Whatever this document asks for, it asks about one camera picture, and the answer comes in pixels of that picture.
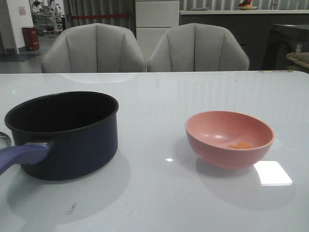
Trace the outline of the pink bowl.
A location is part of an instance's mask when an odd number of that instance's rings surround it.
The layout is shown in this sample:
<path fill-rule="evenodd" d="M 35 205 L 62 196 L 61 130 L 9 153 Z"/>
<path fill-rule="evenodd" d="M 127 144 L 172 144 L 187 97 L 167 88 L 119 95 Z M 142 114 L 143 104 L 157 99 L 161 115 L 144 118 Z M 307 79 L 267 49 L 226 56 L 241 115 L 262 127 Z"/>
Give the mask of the pink bowl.
<path fill-rule="evenodd" d="M 230 111 L 195 114 L 185 123 L 193 151 L 207 163 L 228 170 L 251 167 L 269 151 L 275 134 L 271 127 L 249 115 Z M 231 149 L 228 145 L 248 142 L 251 149 Z"/>

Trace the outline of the orange ham slices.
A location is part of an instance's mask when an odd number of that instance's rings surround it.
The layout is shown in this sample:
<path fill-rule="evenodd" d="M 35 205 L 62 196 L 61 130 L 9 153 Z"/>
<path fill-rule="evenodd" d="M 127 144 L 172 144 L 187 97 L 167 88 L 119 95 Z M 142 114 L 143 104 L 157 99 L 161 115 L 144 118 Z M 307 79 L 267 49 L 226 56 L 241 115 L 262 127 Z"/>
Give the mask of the orange ham slices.
<path fill-rule="evenodd" d="M 227 148 L 231 149 L 251 149 L 253 148 L 253 145 L 248 142 L 239 142 L 236 145 L 228 145 Z"/>

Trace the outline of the glass lid with blue knob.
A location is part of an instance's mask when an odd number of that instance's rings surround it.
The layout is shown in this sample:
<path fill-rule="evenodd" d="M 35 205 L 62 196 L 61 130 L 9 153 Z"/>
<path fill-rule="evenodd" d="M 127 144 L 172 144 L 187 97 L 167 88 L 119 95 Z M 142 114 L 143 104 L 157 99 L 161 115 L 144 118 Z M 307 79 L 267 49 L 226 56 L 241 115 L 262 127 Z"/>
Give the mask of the glass lid with blue knob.
<path fill-rule="evenodd" d="M 9 135 L 4 132 L 0 132 L 0 149 L 10 147 L 11 144 L 12 140 Z"/>

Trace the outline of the dark blue saucepan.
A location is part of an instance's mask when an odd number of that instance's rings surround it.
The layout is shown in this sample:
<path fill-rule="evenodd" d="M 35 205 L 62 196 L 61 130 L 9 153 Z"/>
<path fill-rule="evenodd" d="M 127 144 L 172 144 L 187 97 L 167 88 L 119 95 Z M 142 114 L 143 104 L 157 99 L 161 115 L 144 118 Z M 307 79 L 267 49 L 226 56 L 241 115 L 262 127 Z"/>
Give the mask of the dark blue saucepan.
<path fill-rule="evenodd" d="M 0 151 L 0 171 L 19 164 L 28 175 L 62 181 L 88 175 L 118 149 L 118 101 L 107 94 L 70 91 L 12 108 L 4 122 L 14 146 Z"/>

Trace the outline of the white drawer cabinet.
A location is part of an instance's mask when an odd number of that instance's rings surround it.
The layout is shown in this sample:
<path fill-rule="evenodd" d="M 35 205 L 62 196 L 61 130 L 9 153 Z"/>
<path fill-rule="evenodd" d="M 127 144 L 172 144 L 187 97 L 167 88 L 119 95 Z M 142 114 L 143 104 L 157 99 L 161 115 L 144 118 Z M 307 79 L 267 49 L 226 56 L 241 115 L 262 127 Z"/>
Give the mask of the white drawer cabinet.
<path fill-rule="evenodd" d="M 146 59 L 162 34 L 179 24 L 179 9 L 178 0 L 135 1 L 136 38 Z"/>

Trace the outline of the grey counter with white top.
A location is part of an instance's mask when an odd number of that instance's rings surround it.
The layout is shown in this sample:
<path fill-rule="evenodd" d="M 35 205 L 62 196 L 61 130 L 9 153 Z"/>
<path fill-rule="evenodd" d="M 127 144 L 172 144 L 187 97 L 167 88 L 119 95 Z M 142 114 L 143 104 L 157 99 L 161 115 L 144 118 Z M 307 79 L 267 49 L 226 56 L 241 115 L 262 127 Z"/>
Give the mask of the grey counter with white top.
<path fill-rule="evenodd" d="M 180 24 L 200 23 L 232 32 L 250 59 L 250 70 L 263 70 L 269 31 L 275 24 L 309 25 L 307 10 L 180 11 Z"/>

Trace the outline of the coloured sticker strip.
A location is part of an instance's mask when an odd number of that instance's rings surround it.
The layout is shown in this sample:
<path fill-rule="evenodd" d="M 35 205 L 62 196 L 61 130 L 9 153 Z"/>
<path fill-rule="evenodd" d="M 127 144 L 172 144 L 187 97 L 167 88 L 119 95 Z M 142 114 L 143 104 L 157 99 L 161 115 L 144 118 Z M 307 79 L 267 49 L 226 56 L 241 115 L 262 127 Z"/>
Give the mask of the coloured sticker strip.
<path fill-rule="evenodd" d="M 292 73 L 294 72 L 293 70 L 260 70 L 260 71 L 257 71 L 257 72 L 260 72 L 260 73 Z"/>

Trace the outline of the fruit plate on counter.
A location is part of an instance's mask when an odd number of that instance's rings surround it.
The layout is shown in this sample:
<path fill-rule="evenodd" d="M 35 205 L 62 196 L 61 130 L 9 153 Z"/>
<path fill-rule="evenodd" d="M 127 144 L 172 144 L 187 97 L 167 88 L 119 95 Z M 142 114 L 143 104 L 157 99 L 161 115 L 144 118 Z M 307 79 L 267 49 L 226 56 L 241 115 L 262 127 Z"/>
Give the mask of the fruit plate on counter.
<path fill-rule="evenodd" d="M 252 0 L 242 0 L 238 4 L 237 9 L 238 10 L 256 10 L 258 9 L 258 7 L 252 5 Z"/>

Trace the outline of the red bin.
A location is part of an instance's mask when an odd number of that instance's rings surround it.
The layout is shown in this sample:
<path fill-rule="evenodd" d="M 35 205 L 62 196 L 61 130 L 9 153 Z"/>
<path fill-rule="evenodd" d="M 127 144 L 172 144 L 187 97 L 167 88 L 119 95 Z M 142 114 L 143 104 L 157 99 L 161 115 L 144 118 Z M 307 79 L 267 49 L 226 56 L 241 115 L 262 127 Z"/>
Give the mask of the red bin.
<path fill-rule="evenodd" d="M 35 51 L 39 49 L 39 41 L 37 30 L 35 27 L 22 27 L 22 34 L 27 51 Z"/>

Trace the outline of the dark appliance at right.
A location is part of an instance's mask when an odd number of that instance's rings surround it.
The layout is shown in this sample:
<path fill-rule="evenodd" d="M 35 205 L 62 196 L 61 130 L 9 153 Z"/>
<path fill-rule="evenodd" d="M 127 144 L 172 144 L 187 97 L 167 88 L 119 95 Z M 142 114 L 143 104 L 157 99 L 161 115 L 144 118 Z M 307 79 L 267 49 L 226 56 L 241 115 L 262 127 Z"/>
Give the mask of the dark appliance at right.
<path fill-rule="evenodd" d="M 309 26 L 275 24 L 269 31 L 263 70 L 284 70 L 290 64 L 286 55 L 309 51 Z"/>

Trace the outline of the beige cushion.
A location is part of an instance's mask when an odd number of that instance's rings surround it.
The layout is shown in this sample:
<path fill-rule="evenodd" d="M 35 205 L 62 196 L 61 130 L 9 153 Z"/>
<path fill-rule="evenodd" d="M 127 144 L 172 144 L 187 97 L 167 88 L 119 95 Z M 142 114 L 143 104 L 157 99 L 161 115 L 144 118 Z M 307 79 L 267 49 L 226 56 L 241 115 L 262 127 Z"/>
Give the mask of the beige cushion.
<path fill-rule="evenodd" d="M 286 55 L 289 61 L 287 70 L 309 73 L 309 53 L 289 53 Z"/>

